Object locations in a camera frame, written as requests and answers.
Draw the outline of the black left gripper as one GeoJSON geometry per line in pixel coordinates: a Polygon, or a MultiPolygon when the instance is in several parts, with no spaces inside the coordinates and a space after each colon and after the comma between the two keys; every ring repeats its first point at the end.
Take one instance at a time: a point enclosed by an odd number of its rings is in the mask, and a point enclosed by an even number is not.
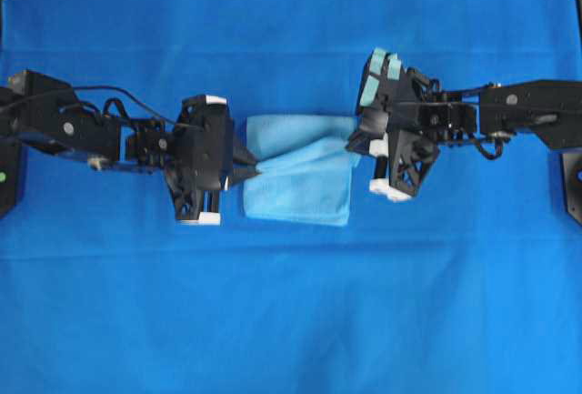
{"type": "Polygon", "coordinates": [[[256,157],[234,135],[224,97],[199,95],[184,100],[165,166],[176,221],[219,225],[221,193],[258,176],[256,163],[256,157]]]}

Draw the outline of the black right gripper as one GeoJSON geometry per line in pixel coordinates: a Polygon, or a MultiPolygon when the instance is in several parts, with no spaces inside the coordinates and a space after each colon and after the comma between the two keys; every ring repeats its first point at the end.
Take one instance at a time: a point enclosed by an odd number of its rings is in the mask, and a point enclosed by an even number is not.
{"type": "Polygon", "coordinates": [[[346,146],[349,151],[375,159],[369,191],[392,202],[416,197],[439,155],[437,141],[430,137],[440,128],[430,123],[431,116],[439,116],[430,106],[437,83],[410,69],[417,101],[366,108],[356,115],[357,127],[346,146]]]}

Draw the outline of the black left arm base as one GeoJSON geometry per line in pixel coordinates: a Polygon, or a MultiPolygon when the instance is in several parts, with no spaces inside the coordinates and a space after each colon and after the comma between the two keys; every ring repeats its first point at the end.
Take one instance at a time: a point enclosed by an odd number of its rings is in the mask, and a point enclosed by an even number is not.
{"type": "Polygon", "coordinates": [[[11,212],[23,195],[25,152],[14,139],[1,140],[1,218],[11,212]]]}

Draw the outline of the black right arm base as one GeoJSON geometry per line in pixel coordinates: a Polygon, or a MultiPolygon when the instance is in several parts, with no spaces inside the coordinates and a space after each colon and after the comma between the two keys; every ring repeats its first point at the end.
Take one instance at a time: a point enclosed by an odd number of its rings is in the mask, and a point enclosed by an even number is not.
{"type": "Polygon", "coordinates": [[[563,153],[560,163],[566,211],[581,225],[581,152],[563,153]]]}

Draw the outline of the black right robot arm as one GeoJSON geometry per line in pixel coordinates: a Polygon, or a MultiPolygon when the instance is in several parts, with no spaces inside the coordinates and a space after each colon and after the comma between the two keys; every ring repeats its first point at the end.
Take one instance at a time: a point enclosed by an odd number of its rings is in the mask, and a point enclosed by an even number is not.
{"type": "Polygon", "coordinates": [[[515,135],[530,133],[551,150],[579,149],[581,84],[535,80],[444,90],[438,79],[377,47],[363,68],[356,117],[346,150],[375,159],[371,192],[402,202],[417,195],[443,146],[472,146],[496,160],[515,135]]]}

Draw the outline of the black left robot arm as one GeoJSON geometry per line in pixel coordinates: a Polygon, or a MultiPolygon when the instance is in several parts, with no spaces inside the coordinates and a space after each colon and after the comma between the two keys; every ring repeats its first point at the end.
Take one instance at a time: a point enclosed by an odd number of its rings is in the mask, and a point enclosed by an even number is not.
{"type": "Polygon", "coordinates": [[[156,111],[131,117],[117,97],[98,108],[79,98],[80,90],[31,70],[10,76],[2,87],[3,216],[22,197],[27,148],[94,171],[161,171],[175,219],[188,225],[220,224],[221,193],[259,173],[256,157],[236,136],[223,97],[191,96],[171,122],[156,111]]]}

